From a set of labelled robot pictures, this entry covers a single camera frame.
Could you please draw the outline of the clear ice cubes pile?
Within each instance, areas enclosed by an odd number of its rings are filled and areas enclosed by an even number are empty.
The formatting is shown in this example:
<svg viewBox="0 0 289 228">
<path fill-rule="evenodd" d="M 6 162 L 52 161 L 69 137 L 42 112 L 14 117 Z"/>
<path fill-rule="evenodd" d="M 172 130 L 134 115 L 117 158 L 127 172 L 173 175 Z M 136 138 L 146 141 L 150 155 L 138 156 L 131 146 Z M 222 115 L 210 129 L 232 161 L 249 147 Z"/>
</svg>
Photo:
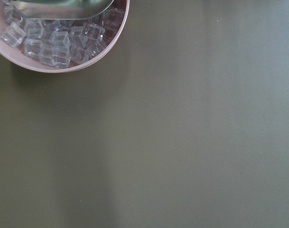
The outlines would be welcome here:
<svg viewBox="0 0 289 228">
<path fill-rule="evenodd" d="M 71 72 L 103 58 L 114 46 L 130 3 L 113 0 L 100 15 L 78 20 L 33 19 L 0 0 L 0 54 L 23 68 Z"/>
</svg>

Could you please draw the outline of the steel ice scoop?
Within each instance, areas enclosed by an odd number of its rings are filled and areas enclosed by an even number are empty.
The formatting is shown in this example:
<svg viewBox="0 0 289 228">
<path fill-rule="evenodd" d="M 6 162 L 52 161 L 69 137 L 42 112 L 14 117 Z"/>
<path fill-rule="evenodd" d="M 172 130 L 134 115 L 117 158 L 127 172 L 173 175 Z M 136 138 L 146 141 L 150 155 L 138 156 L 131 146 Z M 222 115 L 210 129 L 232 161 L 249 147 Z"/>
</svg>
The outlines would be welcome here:
<svg viewBox="0 0 289 228">
<path fill-rule="evenodd" d="M 11 3 L 28 18 L 78 20 L 100 15 L 113 0 L 12 0 Z"/>
</svg>

